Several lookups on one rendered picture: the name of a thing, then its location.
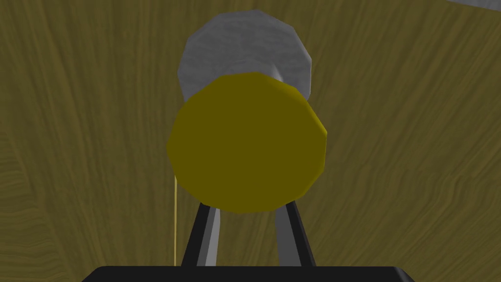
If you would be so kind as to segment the olive wooden door leaf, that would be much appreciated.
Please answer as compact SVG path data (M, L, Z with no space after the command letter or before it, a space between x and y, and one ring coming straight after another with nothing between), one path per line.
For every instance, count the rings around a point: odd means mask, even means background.
M199 203L166 154L177 67L247 9L312 58L317 265L501 282L501 12L447 0L0 0L0 282L181 262Z

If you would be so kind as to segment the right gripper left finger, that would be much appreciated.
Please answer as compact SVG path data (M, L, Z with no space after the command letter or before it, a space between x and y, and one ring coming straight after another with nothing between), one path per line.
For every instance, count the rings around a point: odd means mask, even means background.
M220 210L199 205L181 266L215 266L220 238Z

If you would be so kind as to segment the yellow and grey door knob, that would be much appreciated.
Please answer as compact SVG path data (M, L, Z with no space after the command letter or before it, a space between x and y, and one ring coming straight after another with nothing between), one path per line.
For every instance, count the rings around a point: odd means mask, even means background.
M167 143L179 184L234 213L302 197L324 170L327 141L308 103L311 64L294 28L260 10L217 15L191 35Z

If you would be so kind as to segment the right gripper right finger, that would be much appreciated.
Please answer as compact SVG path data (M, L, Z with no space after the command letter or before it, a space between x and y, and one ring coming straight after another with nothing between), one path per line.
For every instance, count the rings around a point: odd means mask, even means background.
M279 266L316 266L295 201L275 210Z

